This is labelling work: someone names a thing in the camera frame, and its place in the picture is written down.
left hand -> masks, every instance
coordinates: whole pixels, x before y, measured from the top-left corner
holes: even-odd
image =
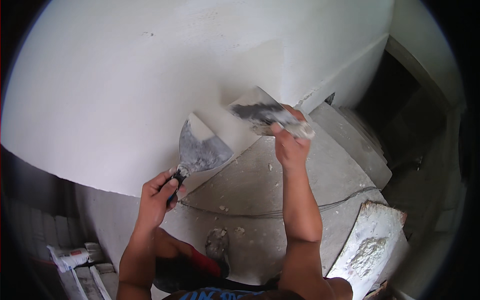
[[[166,181],[176,170],[177,168],[171,168],[168,171],[162,172],[143,185],[140,209],[135,227],[153,230],[162,224],[165,213],[175,207],[178,199],[176,195],[168,207],[167,200],[175,192],[179,182],[176,179],[172,179],[167,183]],[[185,186],[181,185],[179,192],[185,191]]]

foot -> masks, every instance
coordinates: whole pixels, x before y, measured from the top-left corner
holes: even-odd
[[[222,278],[226,278],[230,273],[227,257],[228,245],[228,233],[224,228],[215,227],[208,232],[205,253],[208,258],[216,261],[220,267]]]

person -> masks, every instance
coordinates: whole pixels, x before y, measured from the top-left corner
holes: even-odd
[[[305,120],[301,112],[284,107],[297,119]],[[322,217],[305,167],[310,141],[293,138],[277,123],[271,129],[276,157],[283,167],[287,253],[280,276],[261,286],[226,279],[228,233],[223,228],[209,232],[207,256],[160,228],[165,213],[177,202],[175,198],[167,208],[167,199],[178,185],[176,179],[166,183],[175,172],[171,169],[143,185],[138,219],[120,261],[118,300],[150,299],[152,284],[171,293],[166,300],[352,299],[348,281],[322,276]]]

white wall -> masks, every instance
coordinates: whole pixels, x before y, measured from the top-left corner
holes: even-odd
[[[425,68],[453,106],[464,99],[455,57],[420,0],[396,0],[390,35]]]
[[[343,84],[335,74],[383,43],[392,10],[393,0],[53,0],[13,69],[1,143],[61,178],[138,196],[177,163],[192,111],[239,155],[256,136],[223,107],[248,87],[291,105],[331,84],[363,91],[378,51]]]

concrete floor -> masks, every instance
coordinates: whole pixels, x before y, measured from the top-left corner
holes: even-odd
[[[373,186],[360,166],[316,123],[307,161],[312,191],[319,205],[333,203]],[[138,214],[139,198],[76,186],[81,221],[90,239],[98,239],[118,270]],[[321,245],[323,274],[335,262],[355,223],[361,203],[371,200],[387,204],[379,191],[360,194],[342,205],[322,212]],[[275,158],[274,139],[262,137],[217,175],[190,193],[184,201],[219,214],[260,214],[281,209],[282,169]],[[228,212],[219,207],[228,208]],[[261,284],[281,270],[287,240],[282,219],[245,219],[215,215],[178,205],[165,217],[162,228],[174,237],[204,252],[209,229],[227,227],[230,235],[230,279]],[[241,227],[244,233],[236,232]],[[407,249],[404,235],[392,255],[387,277]],[[154,299],[165,293],[152,288]]]

